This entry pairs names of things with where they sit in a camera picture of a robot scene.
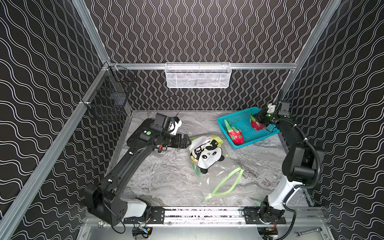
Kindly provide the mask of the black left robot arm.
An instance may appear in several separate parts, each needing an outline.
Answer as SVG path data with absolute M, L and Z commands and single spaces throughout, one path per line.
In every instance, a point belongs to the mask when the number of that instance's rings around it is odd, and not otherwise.
M 141 200 L 126 202 L 121 195 L 139 166 L 153 151 L 186 149 L 191 145 L 188 135 L 177 132 L 181 125 L 178 117 L 163 114 L 144 120 L 128 138 L 129 149 L 115 167 L 98 183 L 87 186 L 85 206 L 88 212 L 113 227 L 125 218 L 142 217 L 147 203 Z

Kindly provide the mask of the red dragon fruit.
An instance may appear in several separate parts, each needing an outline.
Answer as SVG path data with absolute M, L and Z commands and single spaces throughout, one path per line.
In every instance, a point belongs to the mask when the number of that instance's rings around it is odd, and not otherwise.
M 261 131 L 265 129 L 265 126 L 260 123 L 254 115 L 250 115 L 250 124 L 255 131 Z
M 227 135 L 230 137 L 232 143 L 236 146 L 242 145 L 245 142 L 242 132 L 228 120 L 224 120 L 224 123 Z

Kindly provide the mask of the clear zip-top bag green seal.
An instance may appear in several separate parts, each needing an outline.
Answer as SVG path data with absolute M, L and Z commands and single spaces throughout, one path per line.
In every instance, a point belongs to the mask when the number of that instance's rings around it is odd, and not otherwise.
M 235 165 L 219 136 L 196 137 L 188 151 L 192 169 L 206 201 L 228 195 L 235 189 L 244 169 Z

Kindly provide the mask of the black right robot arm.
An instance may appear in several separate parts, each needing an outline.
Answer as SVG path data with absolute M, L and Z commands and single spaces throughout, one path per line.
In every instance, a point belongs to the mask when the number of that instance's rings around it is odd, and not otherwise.
M 265 223 L 282 218 L 294 193 L 300 188 L 314 188 L 321 174 L 324 150 L 309 142 L 301 127 L 291 117 L 290 105 L 289 102 L 275 102 L 255 115 L 264 127 L 274 125 L 290 148 L 282 164 L 283 178 L 260 205 L 259 216 Z

